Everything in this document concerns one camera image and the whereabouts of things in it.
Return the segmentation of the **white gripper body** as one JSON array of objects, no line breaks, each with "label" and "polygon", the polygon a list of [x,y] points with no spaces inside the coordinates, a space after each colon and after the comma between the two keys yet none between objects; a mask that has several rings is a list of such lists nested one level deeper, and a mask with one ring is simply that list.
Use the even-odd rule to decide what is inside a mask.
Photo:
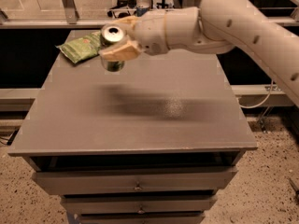
[{"label": "white gripper body", "polygon": [[148,55],[166,54],[169,48],[165,36],[164,10],[152,10],[137,18],[135,40]]}]

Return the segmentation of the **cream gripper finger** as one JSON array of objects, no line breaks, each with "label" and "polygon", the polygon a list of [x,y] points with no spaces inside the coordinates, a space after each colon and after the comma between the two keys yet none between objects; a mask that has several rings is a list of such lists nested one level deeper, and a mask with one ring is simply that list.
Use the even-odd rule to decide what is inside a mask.
[{"label": "cream gripper finger", "polygon": [[99,55],[109,62],[130,61],[142,53],[141,45],[130,36],[118,42],[109,42],[101,37],[100,44]]},{"label": "cream gripper finger", "polygon": [[133,31],[138,22],[137,16],[126,16],[113,21],[114,25],[118,25],[122,30]]}]

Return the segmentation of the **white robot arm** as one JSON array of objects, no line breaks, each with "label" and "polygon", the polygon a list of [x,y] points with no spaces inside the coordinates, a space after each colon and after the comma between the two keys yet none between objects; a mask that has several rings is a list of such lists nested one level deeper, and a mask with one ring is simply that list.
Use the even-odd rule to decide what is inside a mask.
[{"label": "white robot arm", "polygon": [[222,54],[240,48],[299,105],[299,36],[271,22],[249,0],[202,0],[199,7],[151,10],[105,25],[121,39],[99,51],[110,62],[171,49]]}]

